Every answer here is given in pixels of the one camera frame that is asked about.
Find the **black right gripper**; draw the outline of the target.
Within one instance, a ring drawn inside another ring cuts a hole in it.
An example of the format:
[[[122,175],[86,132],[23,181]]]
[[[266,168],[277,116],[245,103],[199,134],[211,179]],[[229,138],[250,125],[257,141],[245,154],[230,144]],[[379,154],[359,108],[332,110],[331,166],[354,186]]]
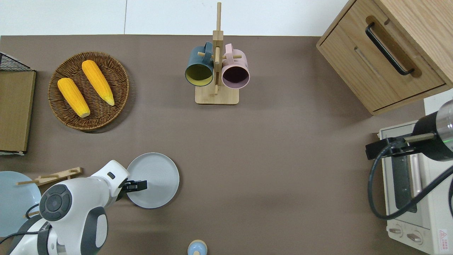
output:
[[[410,145],[406,138],[388,137],[366,145],[368,160],[373,160],[380,154],[381,158],[400,157],[416,154],[415,147]]]

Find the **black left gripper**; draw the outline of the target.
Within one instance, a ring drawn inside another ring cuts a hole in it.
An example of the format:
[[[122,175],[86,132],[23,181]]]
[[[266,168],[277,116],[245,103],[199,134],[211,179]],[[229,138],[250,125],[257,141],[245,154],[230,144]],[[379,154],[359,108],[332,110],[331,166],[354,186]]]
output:
[[[146,180],[128,180],[128,178],[124,179],[124,181],[119,185],[120,192],[116,198],[116,202],[123,198],[126,193],[129,192],[140,192],[142,190],[147,189],[147,181]]]

